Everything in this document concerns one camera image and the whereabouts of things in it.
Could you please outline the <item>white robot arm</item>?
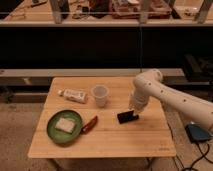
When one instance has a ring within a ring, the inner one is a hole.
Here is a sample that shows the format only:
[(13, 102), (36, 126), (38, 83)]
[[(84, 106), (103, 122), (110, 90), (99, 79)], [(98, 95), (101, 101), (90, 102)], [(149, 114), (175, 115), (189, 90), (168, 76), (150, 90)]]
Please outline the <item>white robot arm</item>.
[(213, 133), (213, 102), (170, 88), (162, 81), (163, 74), (158, 69), (150, 69), (135, 76), (129, 107), (140, 113), (147, 106), (149, 98), (155, 97)]

